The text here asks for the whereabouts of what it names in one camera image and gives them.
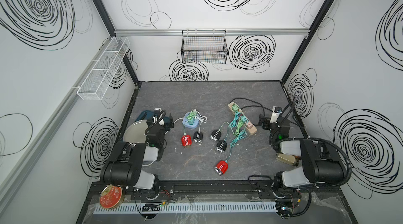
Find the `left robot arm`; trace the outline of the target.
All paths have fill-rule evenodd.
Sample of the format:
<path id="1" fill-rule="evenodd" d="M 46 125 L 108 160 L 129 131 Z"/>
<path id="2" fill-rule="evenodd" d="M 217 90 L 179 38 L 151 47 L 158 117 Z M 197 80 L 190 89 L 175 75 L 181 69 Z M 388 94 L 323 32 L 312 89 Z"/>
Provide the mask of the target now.
<path id="1" fill-rule="evenodd" d="M 166 111 L 156 109 L 149 119 L 140 119 L 130 125 L 118 141 L 104 164 L 100 181 L 121 187 L 156 190 L 159 179 L 143 170 L 161 160 L 164 153 L 165 133 L 174 127 L 172 117 L 166 119 Z"/>

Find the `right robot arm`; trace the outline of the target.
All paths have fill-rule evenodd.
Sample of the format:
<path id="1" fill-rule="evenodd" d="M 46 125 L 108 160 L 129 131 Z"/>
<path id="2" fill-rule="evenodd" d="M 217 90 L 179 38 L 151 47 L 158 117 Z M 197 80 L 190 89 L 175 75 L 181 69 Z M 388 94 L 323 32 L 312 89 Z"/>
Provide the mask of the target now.
<path id="1" fill-rule="evenodd" d="M 339 187 L 352 175 L 352 163 L 347 154 L 335 143 L 320 138 L 290 138 L 290 121 L 273 114 L 262 114 L 258 125 L 270 131 L 269 144 L 277 154 L 298 157 L 302 166 L 278 172 L 273 179 L 273 189 Z"/>

